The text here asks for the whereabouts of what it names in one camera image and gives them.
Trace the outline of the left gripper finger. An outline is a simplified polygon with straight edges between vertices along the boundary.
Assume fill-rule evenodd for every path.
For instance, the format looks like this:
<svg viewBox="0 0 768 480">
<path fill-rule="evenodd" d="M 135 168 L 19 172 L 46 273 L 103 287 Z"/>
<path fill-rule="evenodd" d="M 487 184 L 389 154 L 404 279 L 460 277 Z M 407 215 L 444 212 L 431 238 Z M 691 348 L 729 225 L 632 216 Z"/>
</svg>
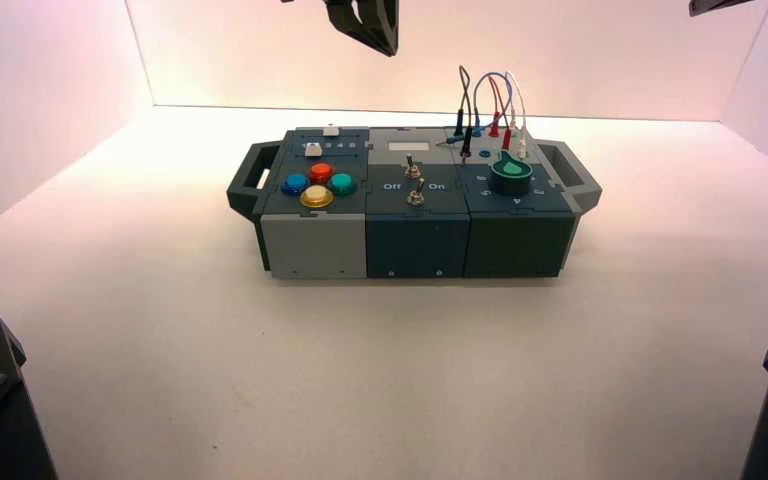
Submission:
<svg viewBox="0 0 768 480">
<path fill-rule="evenodd" d="M 365 43 L 385 56 L 395 56 L 399 44 L 399 1 L 360 0 L 358 14 Z"/>
<path fill-rule="evenodd" d="M 381 27 L 379 1 L 325 0 L 324 4 L 336 30 L 384 53 L 384 45 L 378 36 Z"/>
</svg>

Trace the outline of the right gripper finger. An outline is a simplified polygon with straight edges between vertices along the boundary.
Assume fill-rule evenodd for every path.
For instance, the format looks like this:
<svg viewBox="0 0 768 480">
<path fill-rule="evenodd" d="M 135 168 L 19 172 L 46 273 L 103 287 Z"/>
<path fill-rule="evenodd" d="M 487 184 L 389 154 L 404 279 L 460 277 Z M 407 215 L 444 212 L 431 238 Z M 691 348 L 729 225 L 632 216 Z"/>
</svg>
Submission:
<svg viewBox="0 0 768 480">
<path fill-rule="evenodd" d="M 752 1 L 753 0 L 690 0 L 688 2 L 688 13 L 690 17 L 696 17 L 708 12 L 730 8 Z"/>
</svg>

